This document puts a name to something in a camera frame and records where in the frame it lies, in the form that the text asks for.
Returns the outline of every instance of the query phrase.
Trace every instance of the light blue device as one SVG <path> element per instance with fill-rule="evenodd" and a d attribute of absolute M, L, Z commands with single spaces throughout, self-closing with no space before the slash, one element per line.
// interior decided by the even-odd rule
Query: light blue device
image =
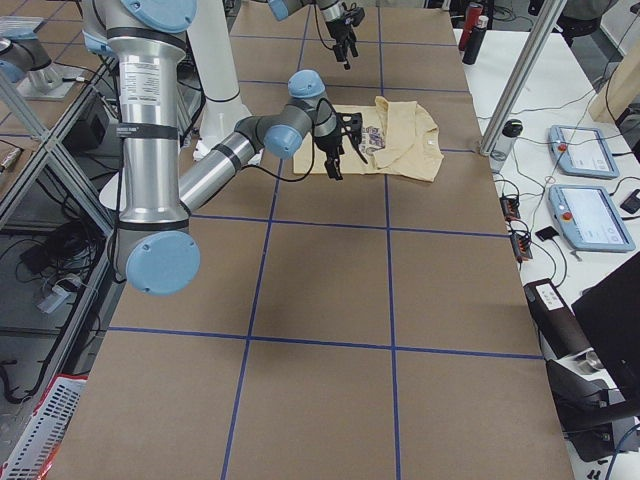
<path fill-rule="evenodd" d="M 617 178 L 620 175 L 598 128 L 552 125 L 549 149 L 567 175 L 593 178 Z"/>
<path fill-rule="evenodd" d="M 636 245 L 604 187 L 553 185 L 548 199 L 562 234 L 576 250 L 635 250 Z"/>

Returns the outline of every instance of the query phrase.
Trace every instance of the black bottle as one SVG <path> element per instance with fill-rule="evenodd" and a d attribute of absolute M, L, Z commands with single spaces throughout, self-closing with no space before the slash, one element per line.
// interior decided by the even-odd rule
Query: black bottle
<path fill-rule="evenodd" d="M 486 15 L 480 15 L 476 26 L 471 30 L 471 36 L 467 42 L 467 48 L 464 50 L 464 57 L 462 57 L 462 63 L 467 65 L 473 65 L 476 63 L 478 53 L 480 52 L 480 46 L 482 40 L 484 40 L 484 34 L 487 33 L 487 24 L 489 23 L 489 17 Z"/>

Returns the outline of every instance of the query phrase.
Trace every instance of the blue cable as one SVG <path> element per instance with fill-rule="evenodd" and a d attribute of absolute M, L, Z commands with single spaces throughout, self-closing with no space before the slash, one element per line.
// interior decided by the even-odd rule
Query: blue cable
<path fill-rule="evenodd" d="M 616 445 L 616 450 L 613 452 L 613 456 L 611 457 L 611 463 L 609 464 L 609 468 L 607 469 L 607 475 L 604 477 L 604 480 L 609 480 L 611 476 L 611 472 L 613 471 L 613 464 L 616 462 L 616 457 L 620 453 L 620 449 L 622 448 L 622 444 L 625 442 L 627 438 L 631 436 L 632 433 L 637 432 L 640 429 L 640 424 L 636 424 L 631 427 L 626 433 L 622 436 L 618 445 Z"/>

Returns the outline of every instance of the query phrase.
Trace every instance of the monitor stand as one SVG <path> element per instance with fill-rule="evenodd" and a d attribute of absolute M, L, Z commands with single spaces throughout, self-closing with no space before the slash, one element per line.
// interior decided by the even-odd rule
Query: monitor stand
<path fill-rule="evenodd" d="M 603 380 L 585 380 L 553 360 L 547 362 L 547 375 L 558 418 L 580 458 L 592 462 L 612 455 L 625 432 L 634 426 L 634 415 L 640 414 L 636 406 L 638 401 L 625 401 L 620 392 L 609 390 Z M 618 410 L 630 407 L 631 410 L 626 418 L 601 415 L 616 407 Z M 632 435 L 621 451 L 637 451 L 638 448 L 640 439 Z"/>

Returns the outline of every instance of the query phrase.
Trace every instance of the sticker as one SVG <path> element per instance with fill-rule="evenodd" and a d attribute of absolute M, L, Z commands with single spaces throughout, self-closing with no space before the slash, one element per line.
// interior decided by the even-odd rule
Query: sticker
<path fill-rule="evenodd" d="M 160 65 L 146 62 L 120 64 L 122 103 L 160 106 Z"/>
<path fill-rule="evenodd" d="M 560 300 L 560 297 L 558 297 L 556 291 L 548 283 L 544 285 L 538 285 L 536 287 L 536 290 L 538 290 L 538 294 L 540 295 L 540 298 L 542 299 L 544 304 L 547 306 L 547 309 L 557 310 L 564 307 L 562 300 Z"/>

